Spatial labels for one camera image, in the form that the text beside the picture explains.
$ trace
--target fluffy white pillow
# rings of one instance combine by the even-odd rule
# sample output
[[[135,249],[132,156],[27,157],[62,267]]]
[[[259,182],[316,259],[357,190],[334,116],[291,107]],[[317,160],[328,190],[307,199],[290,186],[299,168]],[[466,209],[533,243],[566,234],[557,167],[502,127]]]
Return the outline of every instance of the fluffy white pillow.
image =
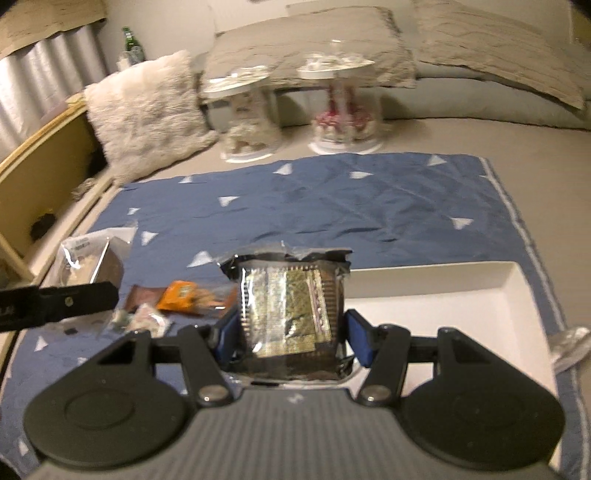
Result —
[[[116,185],[145,177],[217,140],[197,103],[183,50],[108,76],[85,90],[88,117]]]

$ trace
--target small plastic bag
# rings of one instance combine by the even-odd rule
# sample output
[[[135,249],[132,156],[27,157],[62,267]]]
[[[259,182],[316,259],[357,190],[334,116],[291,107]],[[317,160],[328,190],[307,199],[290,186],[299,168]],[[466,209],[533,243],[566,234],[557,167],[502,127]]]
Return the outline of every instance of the small plastic bag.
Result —
[[[123,278],[123,261],[129,256],[137,223],[66,238],[57,252],[44,285],[66,287],[110,281],[117,288]],[[100,335],[111,318],[109,312],[72,317],[44,327],[47,342],[65,340],[78,333]]]
[[[144,303],[135,313],[128,313],[118,309],[113,313],[111,321],[107,325],[108,336],[121,336],[129,332],[147,330],[152,338],[161,338],[170,329],[172,321],[162,315],[152,305]]]
[[[236,286],[173,281],[157,303],[158,310],[206,317],[222,317],[236,303]]]
[[[339,380],[349,249],[242,249],[219,258],[240,285],[243,355],[232,369],[274,380]]]
[[[47,274],[56,287],[108,280],[117,287],[123,277],[123,260],[129,256],[137,223],[66,238]]]
[[[158,310],[144,303],[135,311],[125,331],[147,330],[152,338],[160,338],[166,335],[171,325],[172,322]]]

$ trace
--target pillow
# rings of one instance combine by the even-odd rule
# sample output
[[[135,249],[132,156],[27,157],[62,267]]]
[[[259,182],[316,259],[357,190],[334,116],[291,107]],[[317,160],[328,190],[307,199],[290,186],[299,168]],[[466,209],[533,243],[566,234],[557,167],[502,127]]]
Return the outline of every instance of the pillow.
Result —
[[[145,177],[217,140],[197,105],[191,55],[179,51],[85,90],[88,118],[116,185]]]
[[[415,0],[419,61],[466,66],[584,108],[581,88],[533,27],[455,0]]]
[[[313,85],[296,70],[304,54],[327,51],[332,39],[346,51],[376,62],[378,83],[414,86],[412,55],[400,39],[389,10],[378,7],[335,8],[294,17],[275,18],[225,32],[207,56],[205,79],[223,77],[240,67],[266,64],[275,88]]]

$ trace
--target white tray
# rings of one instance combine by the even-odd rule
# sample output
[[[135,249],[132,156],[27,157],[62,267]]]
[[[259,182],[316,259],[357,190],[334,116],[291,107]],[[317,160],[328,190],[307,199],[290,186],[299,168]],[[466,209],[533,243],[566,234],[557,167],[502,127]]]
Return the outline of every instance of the white tray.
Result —
[[[557,396],[540,314],[514,262],[353,270],[345,296],[345,308],[373,325],[395,323],[420,336],[458,328]],[[432,370],[409,365],[403,395],[432,378]],[[346,382],[353,395],[365,376]]]

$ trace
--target glass bottle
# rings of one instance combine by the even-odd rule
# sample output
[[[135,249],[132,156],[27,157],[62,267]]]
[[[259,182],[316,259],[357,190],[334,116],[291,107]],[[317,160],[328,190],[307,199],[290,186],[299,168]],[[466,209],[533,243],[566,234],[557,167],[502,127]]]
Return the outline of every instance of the glass bottle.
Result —
[[[129,61],[132,65],[143,62],[146,57],[142,45],[137,41],[134,33],[129,27],[123,27],[123,34],[125,35],[125,51],[129,53]]]

